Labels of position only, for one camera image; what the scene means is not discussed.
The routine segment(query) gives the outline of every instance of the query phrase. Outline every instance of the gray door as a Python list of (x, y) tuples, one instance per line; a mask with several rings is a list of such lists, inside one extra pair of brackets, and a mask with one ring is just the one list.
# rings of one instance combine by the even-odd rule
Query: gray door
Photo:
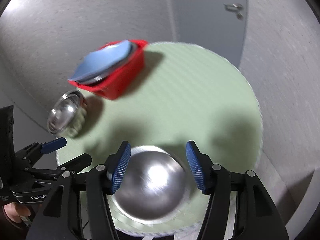
[[(237, 3), (243, 6), (242, 19), (225, 9), (224, 4)], [(247, 0), (172, 0), (172, 5), (178, 41), (203, 46), (239, 66)]]

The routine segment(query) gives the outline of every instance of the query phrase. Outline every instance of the cable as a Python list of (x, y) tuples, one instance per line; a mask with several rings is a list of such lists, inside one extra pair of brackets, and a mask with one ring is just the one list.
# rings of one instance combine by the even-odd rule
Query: cable
[(87, 226), (88, 223), (89, 223), (89, 220), (84, 224), (84, 226), (82, 227), (82, 229), (84, 229), (84, 228)]

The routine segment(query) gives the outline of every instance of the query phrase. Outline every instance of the light blue dish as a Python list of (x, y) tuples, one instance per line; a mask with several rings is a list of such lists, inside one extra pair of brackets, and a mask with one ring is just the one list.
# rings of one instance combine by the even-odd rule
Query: light blue dish
[(95, 78), (102, 73), (104, 76), (110, 75), (115, 70), (113, 66), (128, 57), (131, 48), (132, 43), (124, 40), (89, 53), (68, 80), (81, 82)]

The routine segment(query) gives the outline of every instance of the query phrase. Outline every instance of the shiny silver bowl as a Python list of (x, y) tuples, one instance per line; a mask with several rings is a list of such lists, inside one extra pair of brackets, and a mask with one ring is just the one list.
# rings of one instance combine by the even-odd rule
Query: shiny silver bowl
[(132, 148), (113, 201), (127, 217), (144, 224), (157, 224), (177, 214), (189, 194), (183, 167), (164, 150), (141, 146)]
[(86, 108), (86, 100), (80, 91), (67, 92), (58, 100), (49, 114), (48, 131), (57, 137), (76, 136), (84, 123)]

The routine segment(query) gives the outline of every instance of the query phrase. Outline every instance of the green table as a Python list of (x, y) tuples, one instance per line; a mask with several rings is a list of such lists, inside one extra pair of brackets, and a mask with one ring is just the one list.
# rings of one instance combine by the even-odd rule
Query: green table
[[(58, 151), (58, 163), (88, 153), (93, 159), (88, 171), (127, 140), (132, 147), (158, 146), (188, 167), (185, 144), (194, 140), (213, 163), (229, 171), (254, 168), (262, 140), (259, 103), (231, 63), (200, 46), (170, 42), (148, 45), (145, 61), (144, 70), (117, 100), (81, 91), (88, 99), (87, 120), (80, 134)], [(180, 213), (156, 225), (129, 219), (109, 197), (116, 228), (161, 236), (201, 223), (209, 197), (193, 185)], [(86, 207), (85, 197), (82, 205)]]

